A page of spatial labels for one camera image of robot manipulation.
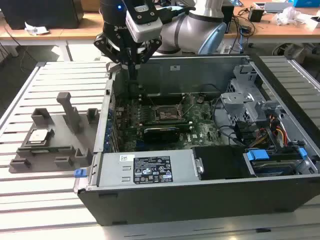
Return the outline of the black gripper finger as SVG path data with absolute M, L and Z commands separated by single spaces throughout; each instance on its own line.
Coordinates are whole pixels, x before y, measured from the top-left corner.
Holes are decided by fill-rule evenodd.
M 124 36 L 121 33 L 115 33 L 111 37 L 107 37 L 105 33 L 100 33 L 96 36 L 94 45 L 114 63 L 120 64 L 123 68 L 126 66 L 129 79 L 133 80 L 131 53 L 129 48 L 126 47 Z
M 131 80 L 136 81 L 140 65 L 145 64 L 161 46 L 160 37 L 147 40 L 143 43 L 135 43 L 131 48 Z

